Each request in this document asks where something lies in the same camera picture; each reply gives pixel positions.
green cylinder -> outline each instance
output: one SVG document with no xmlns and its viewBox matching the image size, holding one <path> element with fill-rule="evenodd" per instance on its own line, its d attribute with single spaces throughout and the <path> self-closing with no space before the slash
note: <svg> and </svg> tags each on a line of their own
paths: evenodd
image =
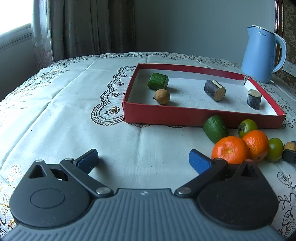
<svg viewBox="0 0 296 241">
<path fill-rule="evenodd" d="M 159 73 L 153 73 L 150 76 L 147 86 L 153 90 L 166 89 L 168 86 L 168 76 Z"/>
</svg>

mandarin orange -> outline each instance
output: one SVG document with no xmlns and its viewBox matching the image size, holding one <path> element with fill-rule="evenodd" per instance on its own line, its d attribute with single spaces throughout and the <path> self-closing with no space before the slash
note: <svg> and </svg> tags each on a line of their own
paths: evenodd
<svg viewBox="0 0 296 241">
<path fill-rule="evenodd" d="M 261 161 L 267 155 L 269 143 L 264 132 L 259 130 L 250 131 L 242 139 L 246 142 L 250 150 L 250 159 L 254 162 Z"/>
<path fill-rule="evenodd" d="M 223 158 L 232 164 L 241 164 L 249 155 L 246 143 L 236 136 L 222 138 L 212 150 L 212 159 Z"/>
</svg>

kettle logo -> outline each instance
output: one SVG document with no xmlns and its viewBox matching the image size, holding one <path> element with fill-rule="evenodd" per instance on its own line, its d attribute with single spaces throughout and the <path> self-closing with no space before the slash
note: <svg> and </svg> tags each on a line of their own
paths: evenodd
<svg viewBox="0 0 296 241">
<path fill-rule="evenodd" d="M 265 35 L 265 34 L 263 34 L 261 31 L 259 32 L 259 35 L 263 35 L 263 36 L 265 36 L 265 37 L 266 37 L 266 35 Z"/>
</svg>

tomato stem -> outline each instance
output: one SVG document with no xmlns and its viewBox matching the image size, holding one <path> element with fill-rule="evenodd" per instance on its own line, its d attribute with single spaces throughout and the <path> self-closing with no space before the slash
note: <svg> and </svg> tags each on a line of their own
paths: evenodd
<svg viewBox="0 0 296 241">
<path fill-rule="evenodd" d="M 246 128 L 246 124 L 243 123 L 243 124 L 241 124 L 241 125 L 239 125 L 239 126 L 237 127 L 237 131 L 238 131 L 238 132 L 240 132 L 240 131 L 244 131 L 245 128 Z"/>
</svg>

wallpaper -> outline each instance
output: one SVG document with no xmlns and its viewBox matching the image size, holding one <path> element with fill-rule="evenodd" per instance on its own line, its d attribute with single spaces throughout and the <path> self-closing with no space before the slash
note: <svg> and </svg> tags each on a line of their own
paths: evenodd
<svg viewBox="0 0 296 241">
<path fill-rule="evenodd" d="M 284 34 L 287 43 L 287 60 L 295 64 L 296 60 L 296 4 L 293 0 L 283 0 L 284 8 Z M 288 85 L 296 89 L 296 78 L 282 69 L 276 75 Z"/>
</svg>

